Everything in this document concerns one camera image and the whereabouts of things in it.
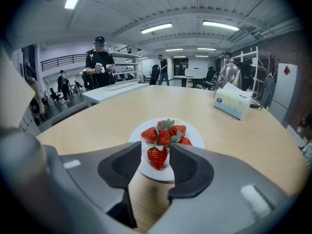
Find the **white plate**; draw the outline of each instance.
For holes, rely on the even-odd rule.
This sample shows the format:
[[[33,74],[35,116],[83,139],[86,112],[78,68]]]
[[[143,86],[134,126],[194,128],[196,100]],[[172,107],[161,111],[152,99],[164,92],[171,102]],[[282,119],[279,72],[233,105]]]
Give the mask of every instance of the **white plate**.
[[[161,120],[167,120],[170,117],[167,118],[155,118],[148,120],[141,125],[139,125],[131,134],[129,138],[129,142],[136,142],[136,141],[142,141],[142,156],[141,156],[141,163],[138,167],[138,170],[143,173],[145,176],[150,177],[155,180],[160,181],[174,181],[175,176],[172,168],[169,164],[169,153],[168,157],[164,163],[164,167],[162,170],[158,171],[155,168],[153,168],[150,164],[150,161],[147,157],[147,151],[150,148],[150,146],[146,143],[146,141],[141,137],[141,133],[144,132],[146,129],[157,126],[157,122]],[[189,138],[192,145],[199,147],[199,148],[205,148],[204,140],[200,133],[196,130],[195,127],[193,127],[191,124],[176,119],[176,118],[170,118],[171,120],[175,120],[175,125],[184,125],[186,126],[186,135],[185,137]]]

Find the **white refrigerator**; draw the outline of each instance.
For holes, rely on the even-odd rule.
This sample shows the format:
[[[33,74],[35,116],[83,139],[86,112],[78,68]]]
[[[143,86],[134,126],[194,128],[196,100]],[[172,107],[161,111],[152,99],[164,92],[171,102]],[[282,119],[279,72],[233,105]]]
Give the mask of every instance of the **white refrigerator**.
[[[298,106],[302,75],[297,65],[278,65],[276,87],[269,112],[286,128]]]

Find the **tissue box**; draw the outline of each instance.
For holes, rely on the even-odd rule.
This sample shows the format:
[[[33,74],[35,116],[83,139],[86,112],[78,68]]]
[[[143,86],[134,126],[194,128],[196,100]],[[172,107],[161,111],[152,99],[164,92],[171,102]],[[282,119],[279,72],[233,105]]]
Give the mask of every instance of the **tissue box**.
[[[252,99],[243,93],[237,93],[219,88],[214,98],[214,106],[222,111],[242,120]]]

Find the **red strawberry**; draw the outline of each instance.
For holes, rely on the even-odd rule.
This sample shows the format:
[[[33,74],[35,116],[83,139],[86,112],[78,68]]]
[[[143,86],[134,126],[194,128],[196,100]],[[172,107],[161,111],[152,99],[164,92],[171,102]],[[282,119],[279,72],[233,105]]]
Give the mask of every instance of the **red strawberry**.
[[[181,137],[181,139],[179,140],[178,143],[184,144],[184,145],[192,146],[191,141],[190,141],[189,138],[187,138],[187,137]]]
[[[171,143],[172,134],[165,128],[159,132],[157,145],[158,146],[168,146]]]
[[[147,151],[148,159],[157,170],[160,170],[164,166],[167,156],[168,150],[166,147],[164,147],[162,151],[158,150],[156,147],[152,147]]]
[[[141,137],[146,140],[147,143],[153,144],[157,139],[157,131],[155,127],[150,127],[141,133]]]
[[[164,123],[164,122],[166,122],[166,121],[165,120],[161,120],[161,121],[157,122],[157,126],[162,125],[162,123]]]
[[[173,133],[173,135],[176,135],[178,131],[181,131],[183,137],[185,136],[186,134],[186,126],[184,125],[175,125],[171,128],[171,131]]]

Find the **wooden table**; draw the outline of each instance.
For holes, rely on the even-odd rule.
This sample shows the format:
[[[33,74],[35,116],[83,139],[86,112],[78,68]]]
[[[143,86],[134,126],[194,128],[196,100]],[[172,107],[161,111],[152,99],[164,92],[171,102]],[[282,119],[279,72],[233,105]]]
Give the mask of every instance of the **wooden table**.
[[[247,162],[288,195],[299,192],[307,181],[308,167],[282,125],[265,109],[250,108],[239,121],[213,107],[213,101],[208,90],[148,86],[73,115],[38,140],[56,147],[59,155],[89,152],[128,142],[132,131],[147,120],[174,117],[192,124],[207,150]],[[136,172],[130,197],[138,231],[146,232],[167,210],[167,193],[173,186]]]

